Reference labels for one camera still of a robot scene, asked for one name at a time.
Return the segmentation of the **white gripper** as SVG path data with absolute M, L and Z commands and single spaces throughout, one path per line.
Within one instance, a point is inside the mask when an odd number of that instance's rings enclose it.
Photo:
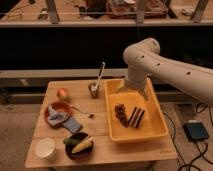
M 119 93 L 124 90 L 124 86 L 129 89 L 137 90 L 137 91 L 142 91 L 141 94 L 145 98 L 145 100 L 148 100 L 148 95 L 145 92 L 145 86 L 147 83 L 147 78 L 146 77 L 130 77 L 128 75 L 125 76 L 124 81 L 121 81 L 116 89 L 116 93 Z

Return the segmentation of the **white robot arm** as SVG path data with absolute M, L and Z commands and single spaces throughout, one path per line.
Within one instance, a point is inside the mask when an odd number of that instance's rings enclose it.
M 160 44 L 154 38 L 129 45 L 123 52 L 123 60 L 128 65 L 127 72 L 117 91 L 129 88 L 143 92 L 147 75 L 151 74 L 213 106 L 213 69 L 168 59 L 159 53 Z

